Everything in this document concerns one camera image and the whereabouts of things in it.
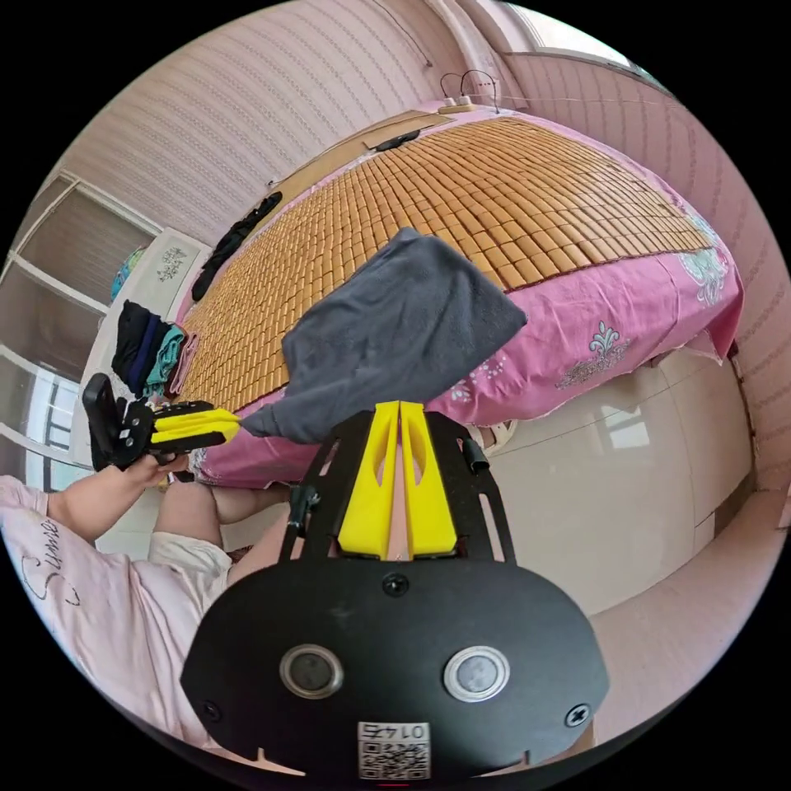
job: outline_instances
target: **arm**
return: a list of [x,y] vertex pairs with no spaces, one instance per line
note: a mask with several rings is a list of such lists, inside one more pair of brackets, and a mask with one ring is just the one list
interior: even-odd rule
[[101,538],[139,499],[168,472],[186,468],[183,456],[160,466],[144,456],[127,470],[106,467],[95,475],[75,481],[63,492],[49,496],[47,516],[76,533],[89,544]]

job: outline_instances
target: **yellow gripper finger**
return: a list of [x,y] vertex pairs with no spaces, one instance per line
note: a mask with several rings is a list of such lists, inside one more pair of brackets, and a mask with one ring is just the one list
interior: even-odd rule
[[[390,522],[396,483],[398,401],[377,404],[343,526],[340,549],[348,555],[384,560],[390,545]],[[377,473],[384,461],[381,484]]]
[[239,418],[228,410],[206,410],[205,412],[172,414],[165,418],[155,418],[154,430],[171,431],[174,428],[206,423],[239,423]]
[[[400,412],[410,560],[450,555],[456,548],[456,528],[423,405],[402,401]],[[415,462],[422,472],[419,483],[415,483]]]
[[152,445],[159,445],[163,442],[173,442],[187,437],[201,436],[202,434],[219,433],[225,437],[226,442],[230,442],[239,432],[240,424],[231,423],[227,420],[218,420],[214,423],[191,423],[170,431],[155,431],[151,437]]

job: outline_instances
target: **printed number label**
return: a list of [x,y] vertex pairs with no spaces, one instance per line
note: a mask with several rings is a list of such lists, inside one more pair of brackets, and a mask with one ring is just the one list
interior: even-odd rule
[[428,723],[360,723],[361,742],[427,742]]

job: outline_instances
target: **electrical cable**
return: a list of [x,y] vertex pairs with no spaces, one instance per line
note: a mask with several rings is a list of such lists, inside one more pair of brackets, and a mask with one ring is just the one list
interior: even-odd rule
[[[469,93],[467,95],[470,98],[476,97],[476,96],[484,98],[488,94],[484,94],[484,93]],[[652,106],[655,106],[655,107],[663,107],[664,106],[664,107],[667,107],[667,109],[670,110],[670,112],[673,113],[673,116],[676,119],[676,121],[678,121],[679,123],[683,124],[685,126],[685,128],[687,128],[687,129],[690,127],[689,122],[685,118],[680,117],[678,115],[679,112],[686,112],[685,108],[682,105],[678,104],[678,102],[670,100],[669,97],[668,97],[668,101],[650,101],[650,100],[646,100],[646,99],[578,99],[578,98],[571,98],[571,97],[567,97],[567,96],[552,96],[552,97],[548,97],[548,98],[542,98],[540,96],[533,96],[533,97],[528,99],[527,96],[505,96],[505,95],[501,95],[499,98],[501,100],[502,99],[509,99],[510,101],[513,102],[513,104],[515,106],[516,106],[517,102],[524,102],[527,105],[528,109],[529,109],[530,104],[532,102],[559,102],[559,101],[577,102],[577,103],[596,102],[597,104],[606,104],[606,103],[611,103],[612,104],[612,103],[616,103],[616,104],[623,104],[623,105],[626,105],[626,104],[631,104],[631,105],[652,105]]]
[[464,80],[465,80],[466,76],[468,74],[470,74],[471,72],[478,72],[478,74],[484,74],[486,77],[489,78],[489,82],[491,82],[492,88],[494,89],[494,98],[492,100],[494,102],[494,111],[497,113],[497,115],[500,115],[500,108],[497,107],[497,83],[494,81],[494,77],[492,77],[492,75],[489,74],[488,72],[485,72],[485,71],[483,71],[483,70],[481,70],[479,68],[468,68],[464,72],[464,74],[461,75],[461,82],[459,83],[459,93],[462,96],[465,95],[465,92],[464,92]]
[[442,76],[439,78],[439,87],[440,87],[440,89],[442,90],[442,93],[444,93],[444,94],[445,94],[445,98],[447,99],[447,98],[449,98],[449,97],[448,97],[448,95],[447,95],[447,91],[445,90],[445,86],[442,84],[442,81],[445,79],[445,77],[461,77],[461,74],[459,74],[458,72],[445,72],[445,73],[444,73],[444,74],[443,74],[443,75],[442,75]]

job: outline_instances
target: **pink t-shirt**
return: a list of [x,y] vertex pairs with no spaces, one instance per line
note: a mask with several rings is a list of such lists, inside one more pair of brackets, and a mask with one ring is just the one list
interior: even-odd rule
[[201,618],[182,577],[104,555],[46,514],[46,494],[0,476],[2,537],[49,632],[116,703],[184,742],[216,748],[179,682]]

